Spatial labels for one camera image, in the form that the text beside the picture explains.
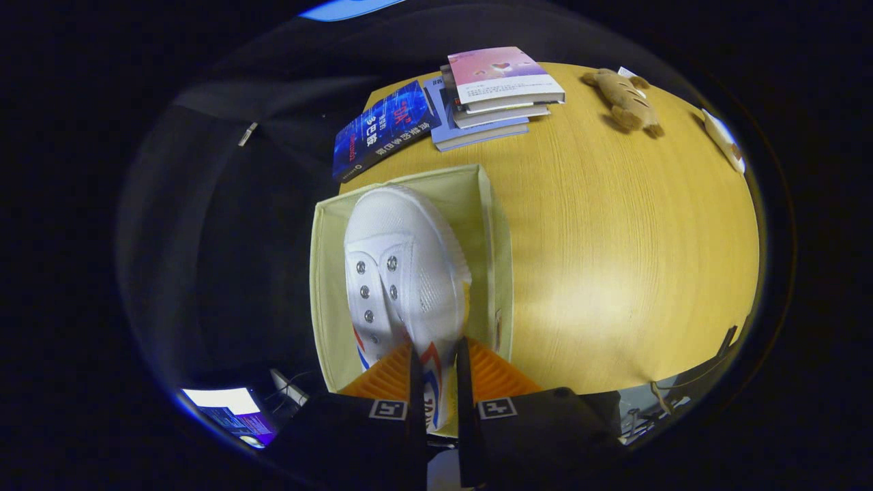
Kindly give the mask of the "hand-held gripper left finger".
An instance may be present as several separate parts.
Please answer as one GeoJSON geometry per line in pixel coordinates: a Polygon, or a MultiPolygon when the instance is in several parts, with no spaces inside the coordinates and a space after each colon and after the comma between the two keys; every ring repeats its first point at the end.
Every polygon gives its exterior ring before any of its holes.
{"type": "Polygon", "coordinates": [[[303,404],[270,445],[270,462],[309,490],[424,490],[423,370],[412,343],[303,404]]]}

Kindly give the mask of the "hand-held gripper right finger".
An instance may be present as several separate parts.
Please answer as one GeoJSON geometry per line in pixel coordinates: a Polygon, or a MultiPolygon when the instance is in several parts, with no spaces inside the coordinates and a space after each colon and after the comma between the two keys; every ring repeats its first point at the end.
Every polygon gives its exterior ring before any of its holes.
{"type": "Polygon", "coordinates": [[[570,388],[543,389],[481,342],[456,354],[460,478],[468,488],[592,488],[625,448],[570,388]]]}

